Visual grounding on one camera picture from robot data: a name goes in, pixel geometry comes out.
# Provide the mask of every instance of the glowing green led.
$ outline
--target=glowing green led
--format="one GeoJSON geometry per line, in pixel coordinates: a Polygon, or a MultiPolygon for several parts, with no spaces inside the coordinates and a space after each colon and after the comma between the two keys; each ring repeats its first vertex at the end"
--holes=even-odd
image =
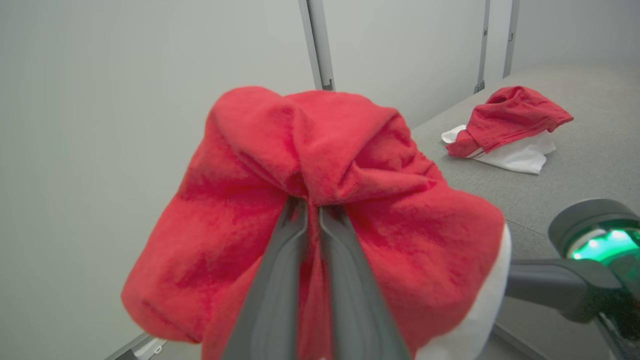
{"type": "Polygon", "coordinates": [[[634,240],[626,231],[613,230],[600,237],[593,238],[581,248],[572,252],[573,259],[592,259],[603,261],[625,252],[638,250],[634,240]]]}

